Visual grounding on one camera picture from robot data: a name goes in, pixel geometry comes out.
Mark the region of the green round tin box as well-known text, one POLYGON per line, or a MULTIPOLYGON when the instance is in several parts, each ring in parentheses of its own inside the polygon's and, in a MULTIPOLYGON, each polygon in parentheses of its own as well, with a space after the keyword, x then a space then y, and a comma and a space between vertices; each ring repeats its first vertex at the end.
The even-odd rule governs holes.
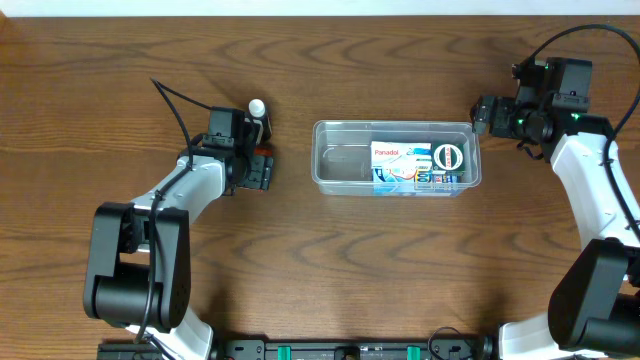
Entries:
POLYGON ((434 171, 463 174, 465 171, 464 147, 456 143, 434 143, 432 161, 434 171))

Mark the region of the blue Cool Fever box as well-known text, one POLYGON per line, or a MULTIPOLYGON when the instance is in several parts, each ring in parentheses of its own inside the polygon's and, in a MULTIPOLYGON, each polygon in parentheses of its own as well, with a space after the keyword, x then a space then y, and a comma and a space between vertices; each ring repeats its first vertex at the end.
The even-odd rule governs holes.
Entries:
POLYGON ((431 168, 374 168, 376 193, 446 193, 462 183, 463 174, 431 168))

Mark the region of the white blue Panadol box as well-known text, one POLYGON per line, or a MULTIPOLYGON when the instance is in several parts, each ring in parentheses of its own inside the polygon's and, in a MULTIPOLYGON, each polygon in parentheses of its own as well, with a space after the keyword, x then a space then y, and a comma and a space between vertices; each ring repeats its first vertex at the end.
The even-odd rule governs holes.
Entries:
POLYGON ((430 143, 400 143, 373 141, 371 165, 378 168, 427 168, 433 165, 430 143))

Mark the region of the clear plastic container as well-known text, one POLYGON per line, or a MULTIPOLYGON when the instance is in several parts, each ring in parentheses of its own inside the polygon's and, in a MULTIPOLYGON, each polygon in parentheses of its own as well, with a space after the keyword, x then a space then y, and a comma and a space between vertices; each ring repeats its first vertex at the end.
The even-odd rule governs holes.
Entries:
POLYGON ((314 125, 312 177, 326 195, 457 196, 482 180, 478 136, 469 123, 437 121, 319 121, 314 125), (371 143, 462 144, 465 171, 462 183, 446 193, 376 193, 372 180, 371 143))

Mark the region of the red Panadol box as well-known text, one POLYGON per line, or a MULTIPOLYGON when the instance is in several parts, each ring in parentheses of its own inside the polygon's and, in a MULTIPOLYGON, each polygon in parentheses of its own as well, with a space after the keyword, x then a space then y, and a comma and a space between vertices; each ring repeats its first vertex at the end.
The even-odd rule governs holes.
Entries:
POLYGON ((269 158, 273 156, 273 148, 270 145, 258 145, 253 151, 254 156, 269 158))

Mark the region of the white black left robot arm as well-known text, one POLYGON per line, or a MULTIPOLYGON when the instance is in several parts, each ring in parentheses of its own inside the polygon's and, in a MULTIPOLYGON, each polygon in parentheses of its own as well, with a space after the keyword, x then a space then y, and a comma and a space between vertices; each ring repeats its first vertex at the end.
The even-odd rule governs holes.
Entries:
POLYGON ((128 203, 95 212, 83 306, 88 317, 135 334, 105 343, 100 359, 219 359, 214 329, 191 309, 190 227, 238 188, 265 191, 274 167, 265 104, 213 107, 205 133, 189 139, 174 170, 128 203))

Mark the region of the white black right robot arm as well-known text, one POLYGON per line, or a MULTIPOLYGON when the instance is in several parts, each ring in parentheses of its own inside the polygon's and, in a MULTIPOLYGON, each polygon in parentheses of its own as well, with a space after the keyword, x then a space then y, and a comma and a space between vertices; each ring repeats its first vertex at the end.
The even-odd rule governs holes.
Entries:
POLYGON ((551 57, 512 68, 515 97, 482 96, 470 111, 473 131, 514 139, 559 177, 582 251, 553 291, 546 313, 499 329, 501 359, 636 357, 639 206, 618 162, 610 121, 589 113, 592 64, 551 57))

